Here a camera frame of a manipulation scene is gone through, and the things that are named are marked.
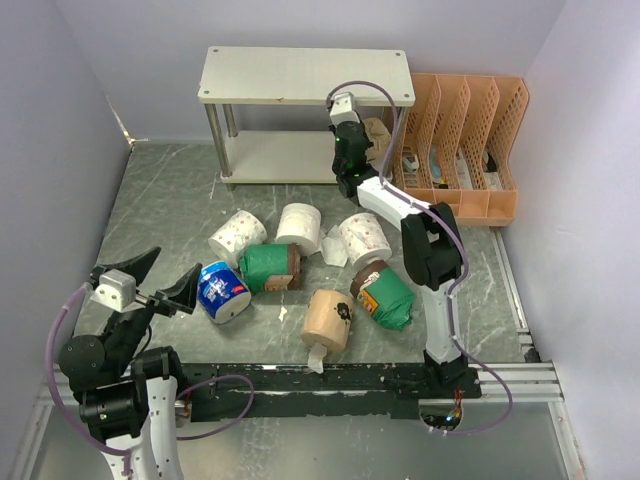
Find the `tan paper roll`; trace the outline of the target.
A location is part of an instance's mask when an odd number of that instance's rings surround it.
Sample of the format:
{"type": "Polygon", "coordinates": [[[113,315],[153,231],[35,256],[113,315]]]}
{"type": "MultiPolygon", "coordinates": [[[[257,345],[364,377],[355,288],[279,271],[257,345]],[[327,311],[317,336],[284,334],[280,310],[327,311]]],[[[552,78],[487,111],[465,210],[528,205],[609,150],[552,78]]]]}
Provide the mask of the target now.
{"type": "Polygon", "coordinates": [[[366,150],[366,159],[376,171],[380,171],[384,163],[384,155],[391,142],[391,134],[385,124],[375,117],[363,120],[365,133],[371,146],[366,150]]]}

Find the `plain white paper roll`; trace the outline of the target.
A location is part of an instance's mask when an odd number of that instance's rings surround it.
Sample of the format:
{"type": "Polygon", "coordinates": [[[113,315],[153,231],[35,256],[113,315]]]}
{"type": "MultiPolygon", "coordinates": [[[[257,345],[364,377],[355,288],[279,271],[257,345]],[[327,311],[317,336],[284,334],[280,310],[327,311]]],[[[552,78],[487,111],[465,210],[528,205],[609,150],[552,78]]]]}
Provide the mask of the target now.
{"type": "Polygon", "coordinates": [[[344,267],[348,260],[338,226],[323,230],[320,211],[309,204],[290,203],[283,208],[274,242],[296,245],[302,257],[319,253],[329,266],[344,267]]]}

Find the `green roll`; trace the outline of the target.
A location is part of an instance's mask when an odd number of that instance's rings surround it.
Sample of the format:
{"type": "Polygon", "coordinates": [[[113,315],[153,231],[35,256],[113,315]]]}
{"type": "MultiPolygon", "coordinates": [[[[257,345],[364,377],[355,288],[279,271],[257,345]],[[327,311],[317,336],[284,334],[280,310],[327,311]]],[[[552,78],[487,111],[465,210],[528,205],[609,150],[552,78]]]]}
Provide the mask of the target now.
{"type": "Polygon", "coordinates": [[[240,258],[239,269],[252,293],[301,288],[301,253],[295,244],[251,245],[240,258]]]}
{"type": "Polygon", "coordinates": [[[381,327],[404,330],[412,321],[415,294],[383,260],[358,271],[350,285],[351,295],[381,327]]]}

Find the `tan roll with tail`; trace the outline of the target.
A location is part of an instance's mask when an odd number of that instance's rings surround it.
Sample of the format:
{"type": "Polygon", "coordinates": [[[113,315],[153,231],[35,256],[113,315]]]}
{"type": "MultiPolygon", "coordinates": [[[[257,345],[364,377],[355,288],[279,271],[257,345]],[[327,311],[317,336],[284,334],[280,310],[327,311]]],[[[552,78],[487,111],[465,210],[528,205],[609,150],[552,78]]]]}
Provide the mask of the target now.
{"type": "Polygon", "coordinates": [[[324,359],[345,350],[354,315],[353,299],[336,290],[318,289],[309,302],[301,340],[309,348],[308,368],[324,373],[324,359]]]}

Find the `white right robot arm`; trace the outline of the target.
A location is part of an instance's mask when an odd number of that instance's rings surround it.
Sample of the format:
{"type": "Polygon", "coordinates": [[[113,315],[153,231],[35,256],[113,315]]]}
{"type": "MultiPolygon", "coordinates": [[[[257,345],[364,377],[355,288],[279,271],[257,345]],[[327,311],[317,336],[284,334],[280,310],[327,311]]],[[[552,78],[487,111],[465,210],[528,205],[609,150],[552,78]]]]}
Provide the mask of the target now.
{"type": "Polygon", "coordinates": [[[340,192],[401,233],[405,270],[420,288],[426,316],[425,388],[435,397],[446,397],[473,380],[456,337],[455,289],[468,266],[453,210],[445,202],[429,204],[408,196],[381,179],[366,161],[372,143],[363,122],[332,123],[329,130],[335,139],[332,171],[340,192]]]}

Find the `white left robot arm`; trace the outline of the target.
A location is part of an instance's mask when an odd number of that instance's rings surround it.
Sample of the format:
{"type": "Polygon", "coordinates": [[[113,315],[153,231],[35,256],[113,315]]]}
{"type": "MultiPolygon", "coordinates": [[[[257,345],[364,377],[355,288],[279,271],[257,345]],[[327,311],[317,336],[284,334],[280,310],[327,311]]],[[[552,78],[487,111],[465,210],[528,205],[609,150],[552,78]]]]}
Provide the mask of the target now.
{"type": "Polygon", "coordinates": [[[155,316],[190,314],[201,266],[173,285],[144,295],[139,287],[161,249],[98,264],[73,302],[90,299],[111,314],[101,333],[72,335],[52,360],[79,405],[81,432],[97,443],[116,479],[180,479],[175,402],[187,385],[177,352],[150,349],[155,316]]]}

